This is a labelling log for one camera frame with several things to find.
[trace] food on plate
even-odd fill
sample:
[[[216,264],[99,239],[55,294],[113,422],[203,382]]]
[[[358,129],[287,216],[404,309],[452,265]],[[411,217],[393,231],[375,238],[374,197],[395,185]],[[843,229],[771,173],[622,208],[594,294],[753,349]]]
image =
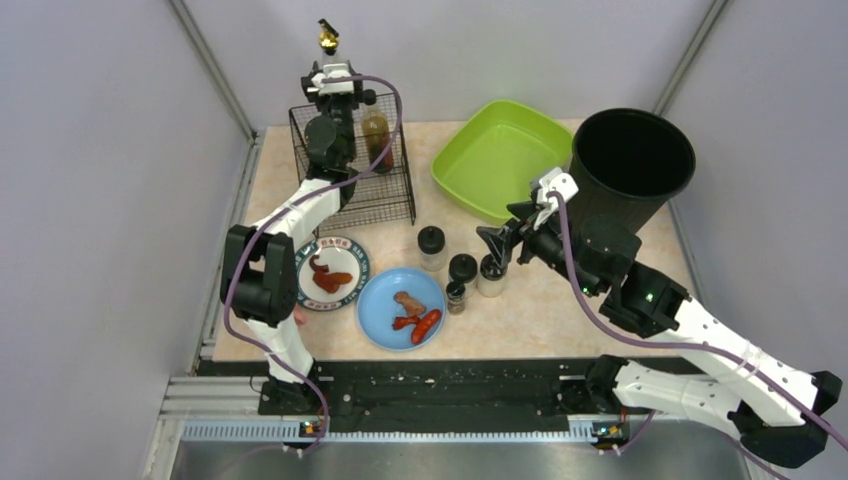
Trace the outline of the food on plate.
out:
[[[342,285],[347,285],[348,283],[353,281],[353,275],[345,272],[335,272],[330,273],[330,267],[327,265],[318,265],[315,263],[315,260],[319,258],[318,255],[313,255],[312,258],[309,259],[309,267],[312,269],[312,281],[315,282],[315,285],[318,285],[319,288],[324,290],[327,293],[336,293],[339,291],[339,288]]]
[[[427,335],[427,332],[433,328],[433,325],[439,323],[439,320],[442,319],[442,311],[438,308],[430,310],[427,315],[424,315],[421,318],[421,321],[415,325],[415,330],[412,331],[412,344],[418,345],[424,340],[424,337]]]
[[[418,317],[395,317],[395,322],[392,324],[392,328],[395,330],[400,330],[403,327],[408,327],[410,325],[418,325],[421,319]]]
[[[309,267],[312,268],[313,272],[324,272],[330,273],[330,267],[327,265],[318,265],[315,263],[315,260],[318,260],[320,255],[312,255],[312,258],[309,259]]]
[[[427,311],[427,307],[418,300],[410,297],[406,292],[401,291],[396,293],[394,299],[396,302],[403,305],[404,310],[406,310],[407,317],[417,317]]]

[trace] wire rack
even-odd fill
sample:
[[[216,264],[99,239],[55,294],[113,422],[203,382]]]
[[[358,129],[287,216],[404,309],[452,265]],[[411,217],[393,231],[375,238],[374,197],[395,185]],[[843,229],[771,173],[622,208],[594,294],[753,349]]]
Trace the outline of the wire rack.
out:
[[[378,95],[377,105],[386,116],[389,128],[397,121],[397,110],[394,96],[391,94]],[[366,137],[362,135],[360,125],[365,108],[360,107],[353,112],[354,131],[356,134],[356,159],[351,167],[357,171],[368,168],[370,159],[366,148]],[[314,105],[304,105],[289,110],[289,122],[292,127],[292,143],[294,145],[297,175],[300,181],[306,176],[309,159],[306,156],[303,128],[318,111]],[[412,194],[412,181],[409,177],[409,158],[406,155],[406,141],[403,126],[398,132],[397,140],[392,145],[394,166],[389,173],[371,172],[356,182],[353,197],[338,213],[324,220],[320,227],[324,231],[339,228],[368,225],[409,218],[415,224],[415,197]]]

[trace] brown bottle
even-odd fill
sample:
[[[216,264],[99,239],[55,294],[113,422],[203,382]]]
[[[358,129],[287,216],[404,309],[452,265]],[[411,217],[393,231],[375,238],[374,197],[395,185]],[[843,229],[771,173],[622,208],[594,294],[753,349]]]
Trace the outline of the brown bottle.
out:
[[[362,115],[362,135],[365,137],[365,147],[368,150],[368,161],[373,163],[380,152],[388,145],[389,138],[389,121],[380,107],[377,106],[376,98],[365,98],[365,113]],[[392,151],[389,150],[379,165],[374,168],[377,173],[389,173],[395,164]]]

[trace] spice jar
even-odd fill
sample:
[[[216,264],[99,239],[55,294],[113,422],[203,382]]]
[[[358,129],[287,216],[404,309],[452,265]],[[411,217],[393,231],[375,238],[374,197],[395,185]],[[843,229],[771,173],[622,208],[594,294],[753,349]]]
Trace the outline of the spice jar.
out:
[[[459,281],[465,284],[465,297],[474,295],[477,284],[477,260],[467,253],[460,253],[451,258],[448,267],[450,281]]]
[[[492,254],[488,254],[480,261],[480,279],[477,280],[477,290],[484,297],[497,297],[501,294],[506,284],[506,268],[501,268],[495,263]]]
[[[421,268],[435,272],[444,268],[448,260],[445,232],[439,227],[424,227],[418,232],[418,249],[421,251]]]
[[[465,284],[462,282],[450,282],[445,288],[448,297],[448,312],[451,315],[459,315],[465,311]]]

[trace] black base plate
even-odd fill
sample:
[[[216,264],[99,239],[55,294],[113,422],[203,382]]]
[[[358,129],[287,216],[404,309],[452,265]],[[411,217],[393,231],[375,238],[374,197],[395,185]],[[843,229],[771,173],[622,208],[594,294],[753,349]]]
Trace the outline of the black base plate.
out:
[[[677,357],[635,360],[670,373],[700,373]],[[593,361],[316,361],[309,376],[327,398],[335,432],[548,432],[568,430],[568,415],[598,413],[583,382]],[[196,374],[267,376],[268,365],[201,362]],[[276,381],[263,384],[260,415],[318,413],[311,390],[285,387],[281,394]]]

